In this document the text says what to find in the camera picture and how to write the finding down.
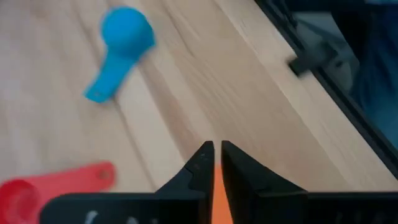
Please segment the turquoise measuring cup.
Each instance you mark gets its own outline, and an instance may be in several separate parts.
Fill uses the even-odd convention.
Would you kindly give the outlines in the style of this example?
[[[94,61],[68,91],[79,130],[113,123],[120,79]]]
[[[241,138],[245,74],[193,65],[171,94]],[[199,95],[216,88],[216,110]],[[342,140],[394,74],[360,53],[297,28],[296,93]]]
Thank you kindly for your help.
[[[85,97],[96,103],[112,98],[130,69],[155,45],[154,31],[145,15],[127,6],[105,14],[101,35],[106,53],[99,73],[85,90]]]

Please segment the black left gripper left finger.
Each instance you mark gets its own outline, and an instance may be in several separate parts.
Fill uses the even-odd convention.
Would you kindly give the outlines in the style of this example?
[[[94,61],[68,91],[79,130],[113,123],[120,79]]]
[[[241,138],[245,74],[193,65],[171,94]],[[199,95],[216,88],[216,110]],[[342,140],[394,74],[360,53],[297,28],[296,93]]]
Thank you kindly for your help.
[[[213,142],[206,141],[154,193],[66,194],[52,199],[40,224],[210,224],[215,169]]]

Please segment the black aluminium table frame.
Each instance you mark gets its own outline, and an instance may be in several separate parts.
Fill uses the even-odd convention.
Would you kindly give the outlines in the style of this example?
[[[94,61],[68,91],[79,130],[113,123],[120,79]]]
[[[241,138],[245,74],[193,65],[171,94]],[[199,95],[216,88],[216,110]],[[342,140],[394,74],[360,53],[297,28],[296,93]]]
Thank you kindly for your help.
[[[317,44],[308,44],[299,35],[298,20],[294,19],[289,10],[278,6],[275,3],[276,0],[254,1],[296,53],[296,56],[287,61],[291,71],[297,77],[301,77],[305,72],[313,73],[383,164],[398,179],[398,152],[393,151],[392,144],[365,118],[349,98],[348,93],[343,91],[340,84],[331,76],[332,72],[336,72],[338,63],[348,61],[343,58],[343,50],[348,48],[348,44],[343,40],[326,39],[322,39]]]

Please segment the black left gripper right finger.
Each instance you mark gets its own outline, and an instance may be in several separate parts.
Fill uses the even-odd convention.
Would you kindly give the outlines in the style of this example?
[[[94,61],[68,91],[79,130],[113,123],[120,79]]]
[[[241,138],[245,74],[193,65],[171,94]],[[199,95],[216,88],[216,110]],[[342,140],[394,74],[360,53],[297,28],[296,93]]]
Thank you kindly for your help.
[[[221,143],[234,224],[398,224],[398,192],[309,192]]]

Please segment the red measuring cup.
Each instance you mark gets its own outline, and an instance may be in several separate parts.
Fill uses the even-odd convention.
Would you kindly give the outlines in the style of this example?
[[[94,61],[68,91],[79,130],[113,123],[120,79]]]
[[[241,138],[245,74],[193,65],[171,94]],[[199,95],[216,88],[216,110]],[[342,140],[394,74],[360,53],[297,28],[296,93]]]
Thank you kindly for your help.
[[[40,212],[51,199],[105,191],[115,180],[116,168],[111,162],[6,180],[0,184],[0,224],[39,224]]]

